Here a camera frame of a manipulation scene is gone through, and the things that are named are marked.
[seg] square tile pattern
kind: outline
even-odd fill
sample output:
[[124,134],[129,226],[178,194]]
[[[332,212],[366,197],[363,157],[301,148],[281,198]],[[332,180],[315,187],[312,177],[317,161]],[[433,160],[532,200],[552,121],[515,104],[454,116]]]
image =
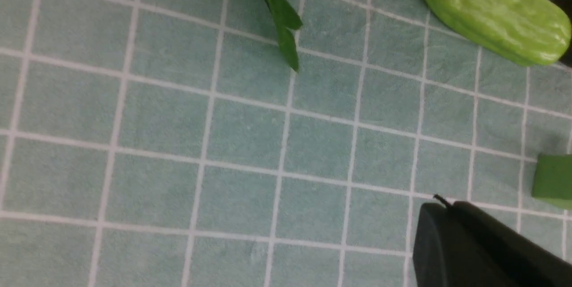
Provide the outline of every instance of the square tile pattern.
[[[425,29],[423,0],[288,0],[304,22],[294,74],[263,0],[133,1],[0,8],[1,286],[91,272],[99,287],[412,287],[388,254],[411,248],[429,201],[410,205],[411,187],[470,194],[516,228],[499,208],[519,206],[521,181],[521,233],[562,256],[568,225],[570,260],[570,222],[531,197],[519,158],[569,152],[569,70],[479,57]],[[371,252],[340,264],[345,234]]]

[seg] green leaf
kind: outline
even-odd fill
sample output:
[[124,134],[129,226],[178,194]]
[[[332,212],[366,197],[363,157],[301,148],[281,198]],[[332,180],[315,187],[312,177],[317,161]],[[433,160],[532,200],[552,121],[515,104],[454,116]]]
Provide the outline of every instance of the green leaf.
[[288,65],[298,72],[299,61],[296,41],[288,28],[299,29],[302,26],[302,20],[287,0],[265,0],[265,2],[276,26],[278,48]]
[[274,12],[282,18],[284,25],[292,30],[302,27],[302,19],[298,12],[288,3],[288,0],[272,0]]
[[298,63],[298,52],[296,51],[296,40],[290,30],[284,25],[276,24],[276,32],[278,32],[278,48],[286,59],[286,62],[295,72],[300,69]]

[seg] black object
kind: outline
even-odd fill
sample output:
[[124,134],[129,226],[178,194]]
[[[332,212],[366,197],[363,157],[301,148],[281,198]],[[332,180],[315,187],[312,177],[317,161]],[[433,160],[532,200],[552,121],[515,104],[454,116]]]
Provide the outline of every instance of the black object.
[[[564,13],[568,16],[568,19],[570,19],[570,22],[572,22],[572,0],[551,0],[551,1],[552,3],[558,5],[558,7],[562,9],[562,11],[564,11]],[[559,60],[561,63],[564,63],[564,65],[572,67],[572,42],[570,42],[568,49],[566,49],[566,52],[564,52],[564,55],[562,55],[562,57]]]
[[413,265],[419,287],[572,287],[572,265],[468,202],[424,203]]

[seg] teal fabric surface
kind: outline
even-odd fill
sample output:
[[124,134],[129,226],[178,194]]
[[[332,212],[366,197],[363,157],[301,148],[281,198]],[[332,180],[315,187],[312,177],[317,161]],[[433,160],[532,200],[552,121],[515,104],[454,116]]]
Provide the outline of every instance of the teal fabric surface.
[[571,70],[423,0],[2,0],[0,286],[415,287],[422,203],[468,199],[572,261],[530,196]]

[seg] green cucumber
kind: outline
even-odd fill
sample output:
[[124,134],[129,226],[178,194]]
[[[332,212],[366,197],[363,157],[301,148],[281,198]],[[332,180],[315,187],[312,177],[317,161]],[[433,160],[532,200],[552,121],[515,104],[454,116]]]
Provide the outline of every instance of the green cucumber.
[[568,16],[549,0],[425,0],[452,30],[519,65],[550,65],[568,49]]

